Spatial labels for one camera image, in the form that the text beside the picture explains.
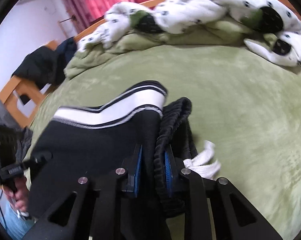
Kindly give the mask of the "person's left hand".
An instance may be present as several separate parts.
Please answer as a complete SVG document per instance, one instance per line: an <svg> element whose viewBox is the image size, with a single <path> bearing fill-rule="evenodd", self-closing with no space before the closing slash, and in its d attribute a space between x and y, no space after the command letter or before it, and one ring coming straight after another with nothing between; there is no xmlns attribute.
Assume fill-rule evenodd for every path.
<svg viewBox="0 0 301 240"><path fill-rule="evenodd" d="M14 210L20 212L28 212L29 190L26 185L27 178L15 178L15 187L17 191L14 193L9 187L3 186L3 192Z"/></svg>

